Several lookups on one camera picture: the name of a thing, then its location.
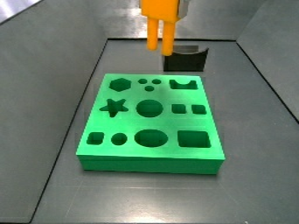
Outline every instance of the green foam block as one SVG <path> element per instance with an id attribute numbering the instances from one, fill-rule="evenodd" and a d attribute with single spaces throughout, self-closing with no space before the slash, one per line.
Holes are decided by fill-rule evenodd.
<path id="1" fill-rule="evenodd" d="M 216 174 L 225 158 L 201 78 L 106 74 L 76 154 L 84 170 Z"/>

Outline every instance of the star-shaped hole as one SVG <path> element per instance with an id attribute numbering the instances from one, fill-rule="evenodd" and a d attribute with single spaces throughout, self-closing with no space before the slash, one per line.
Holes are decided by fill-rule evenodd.
<path id="1" fill-rule="evenodd" d="M 106 99 L 106 106 L 100 109 L 100 111 L 106 111 L 109 113 L 109 117 L 114 117 L 117 112 L 126 112 L 128 108 L 124 107 L 125 99 L 120 101 L 113 101 Z"/>

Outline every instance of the square hole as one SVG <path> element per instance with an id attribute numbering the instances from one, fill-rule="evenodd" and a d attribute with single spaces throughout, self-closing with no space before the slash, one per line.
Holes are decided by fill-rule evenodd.
<path id="1" fill-rule="evenodd" d="M 190 111 L 194 115 L 206 115 L 206 110 L 202 105 L 190 105 Z"/>
<path id="2" fill-rule="evenodd" d="M 185 106 L 182 104 L 173 104 L 172 105 L 172 112 L 174 114 L 185 114 L 186 113 Z"/>
<path id="3" fill-rule="evenodd" d="M 102 132 L 90 132 L 88 134 L 88 144 L 102 144 L 102 140 L 104 140 L 104 133 Z"/>
<path id="4" fill-rule="evenodd" d="M 210 140 L 205 131 L 178 130 L 177 141 L 180 147 L 186 148 L 209 148 Z"/>

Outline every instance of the metal panel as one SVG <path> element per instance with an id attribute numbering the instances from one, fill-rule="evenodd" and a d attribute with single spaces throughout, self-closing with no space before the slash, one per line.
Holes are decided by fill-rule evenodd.
<path id="1" fill-rule="evenodd" d="M 105 42 L 81 1 L 44 1 L 0 26 L 2 222 L 32 218 Z"/>
<path id="2" fill-rule="evenodd" d="M 264 1 L 192 0 L 188 16 L 177 23 L 176 38 L 234 40 Z M 145 38 L 137 0 L 93 0 L 92 4 L 109 38 Z"/>
<path id="3" fill-rule="evenodd" d="M 297 12 L 297 1 L 266 1 L 237 42 L 299 120 Z"/>
<path id="4" fill-rule="evenodd" d="M 33 223 L 297 223 L 299 126 L 236 43 L 180 44 L 209 48 L 205 71 L 188 74 L 205 83 L 226 156 L 218 175 L 81 170 L 74 153 L 104 73 L 164 73 L 144 41 L 108 41 Z"/>
<path id="5" fill-rule="evenodd" d="M 0 0 L 0 24 L 41 0 Z"/>

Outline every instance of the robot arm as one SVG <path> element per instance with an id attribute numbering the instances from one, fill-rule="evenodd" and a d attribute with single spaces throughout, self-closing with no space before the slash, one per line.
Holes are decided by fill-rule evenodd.
<path id="1" fill-rule="evenodd" d="M 176 22 L 186 16 L 190 0 L 140 0 L 141 14 L 146 17 L 146 49 L 157 48 L 158 20 L 162 20 L 162 55 L 173 53 Z"/>

